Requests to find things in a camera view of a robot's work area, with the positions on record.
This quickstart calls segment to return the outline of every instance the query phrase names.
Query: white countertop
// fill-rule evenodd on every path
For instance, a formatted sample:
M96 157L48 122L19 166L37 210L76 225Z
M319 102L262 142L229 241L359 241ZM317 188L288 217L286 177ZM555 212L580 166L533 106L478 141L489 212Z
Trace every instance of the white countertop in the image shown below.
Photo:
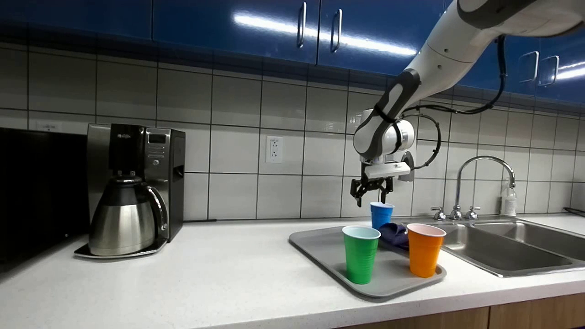
M585 217L529 219L585 234ZM498 278L441 252L441 283L366 302L288 241L346 223L366 221L185 225L160 254L123 261L74 258L79 239L0 280L3 327L341 327L585 292L585 267Z

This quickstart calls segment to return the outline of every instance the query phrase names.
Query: backsplash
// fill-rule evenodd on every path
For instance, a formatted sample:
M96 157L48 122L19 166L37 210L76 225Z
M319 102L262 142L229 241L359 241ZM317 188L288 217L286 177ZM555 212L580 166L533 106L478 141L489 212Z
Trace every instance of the backsplash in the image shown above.
M352 133L383 89L277 79L218 68L130 60L0 44L0 126L87 133L90 124L138 122L187 132L187 219L284 219L370 216L350 196L361 163ZM427 102L476 106L452 93ZM443 148L414 181L390 196L396 216L450 210L460 166L480 153L511 163L520 212L585 206L585 121L551 108L503 102L481 115L428 111ZM419 132L418 161L436 148L434 126ZM461 206L498 212L509 177L480 161L463 175Z

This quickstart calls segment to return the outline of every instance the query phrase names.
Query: blue cup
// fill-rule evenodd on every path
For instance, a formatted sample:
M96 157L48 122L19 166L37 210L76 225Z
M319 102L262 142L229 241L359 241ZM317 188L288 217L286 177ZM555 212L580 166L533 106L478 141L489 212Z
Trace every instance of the blue cup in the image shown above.
M381 228L383 225L392 221L392 212L396 210L394 205L385 203L370 203L372 210L372 227Z

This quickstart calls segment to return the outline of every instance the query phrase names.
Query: orange cup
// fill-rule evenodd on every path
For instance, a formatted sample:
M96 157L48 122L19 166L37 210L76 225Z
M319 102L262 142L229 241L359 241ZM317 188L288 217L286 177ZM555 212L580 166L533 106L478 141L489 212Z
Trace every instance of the orange cup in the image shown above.
M434 276L447 232L425 223L410 223L407 228L410 272L419 278Z

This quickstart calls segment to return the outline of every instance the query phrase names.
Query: lower cabinet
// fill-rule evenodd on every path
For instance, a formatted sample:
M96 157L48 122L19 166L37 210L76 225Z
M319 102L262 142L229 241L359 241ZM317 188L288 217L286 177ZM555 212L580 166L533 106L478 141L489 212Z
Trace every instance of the lower cabinet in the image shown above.
M355 329L577 329L585 325L585 294L505 303L364 323Z

